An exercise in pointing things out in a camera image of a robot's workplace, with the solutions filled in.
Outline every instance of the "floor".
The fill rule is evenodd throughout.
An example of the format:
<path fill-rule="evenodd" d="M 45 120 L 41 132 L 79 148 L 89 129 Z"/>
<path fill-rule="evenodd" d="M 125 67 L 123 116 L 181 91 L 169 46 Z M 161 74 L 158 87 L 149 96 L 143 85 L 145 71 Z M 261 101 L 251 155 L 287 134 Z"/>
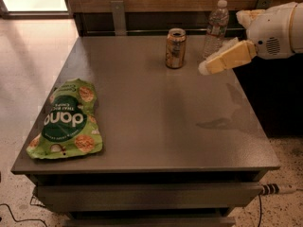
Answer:
<path fill-rule="evenodd" d="M 56 77 L 78 37 L 72 20 L 6 21 L 0 19 L 0 226 L 60 227 L 66 216 L 30 205 L 33 184 L 25 176 L 10 173 Z M 303 140 L 271 138 L 281 169 L 269 172 L 262 183 L 294 184 L 303 187 Z M 303 192 L 262 196 L 262 227 L 303 226 Z M 237 227 L 258 226 L 259 201 L 236 208 L 231 216 Z"/>

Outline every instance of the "can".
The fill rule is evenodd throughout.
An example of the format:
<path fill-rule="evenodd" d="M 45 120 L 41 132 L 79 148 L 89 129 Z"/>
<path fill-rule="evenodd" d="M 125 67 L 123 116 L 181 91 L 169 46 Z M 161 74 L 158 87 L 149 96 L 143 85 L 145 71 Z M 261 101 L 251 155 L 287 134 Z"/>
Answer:
<path fill-rule="evenodd" d="M 169 30 L 166 47 L 166 66 L 177 69 L 183 66 L 186 54 L 187 35 L 182 28 Z"/>

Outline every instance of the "gray tabletop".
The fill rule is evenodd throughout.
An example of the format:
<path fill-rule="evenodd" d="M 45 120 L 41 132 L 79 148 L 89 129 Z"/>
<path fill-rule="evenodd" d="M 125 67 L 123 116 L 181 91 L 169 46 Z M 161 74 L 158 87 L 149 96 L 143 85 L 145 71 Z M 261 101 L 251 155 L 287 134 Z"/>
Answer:
<path fill-rule="evenodd" d="M 232 70 L 201 76 L 201 36 L 187 37 L 185 66 L 165 65 L 165 36 L 78 38 L 54 87 L 95 84 L 102 152 L 32 160 L 25 149 L 42 129 L 42 109 L 12 172 L 227 171 L 276 169 L 279 162 Z"/>

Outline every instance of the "green chip bag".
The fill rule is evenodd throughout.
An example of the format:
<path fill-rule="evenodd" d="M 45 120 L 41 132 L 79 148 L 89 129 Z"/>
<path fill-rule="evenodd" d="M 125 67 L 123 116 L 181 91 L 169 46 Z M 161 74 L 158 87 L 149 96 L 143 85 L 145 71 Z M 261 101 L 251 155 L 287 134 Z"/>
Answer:
<path fill-rule="evenodd" d="M 31 158 L 58 159 L 102 150 L 94 118 L 96 91 L 92 83 L 73 79 L 50 97 L 51 111 L 42 132 L 27 147 Z"/>

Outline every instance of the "plastic bottle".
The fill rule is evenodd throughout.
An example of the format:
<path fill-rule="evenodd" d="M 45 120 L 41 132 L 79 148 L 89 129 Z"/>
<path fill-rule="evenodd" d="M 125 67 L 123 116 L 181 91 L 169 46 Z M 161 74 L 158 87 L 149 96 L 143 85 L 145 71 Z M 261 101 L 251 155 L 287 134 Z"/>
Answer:
<path fill-rule="evenodd" d="M 229 14 L 227 9 L 227 1 L 219 0 L 217 8 L 209 15 L 207 32 L 205 35 L 205 46 L 203 50 L 203 58 L 218 51 L 223 44 Z"/>

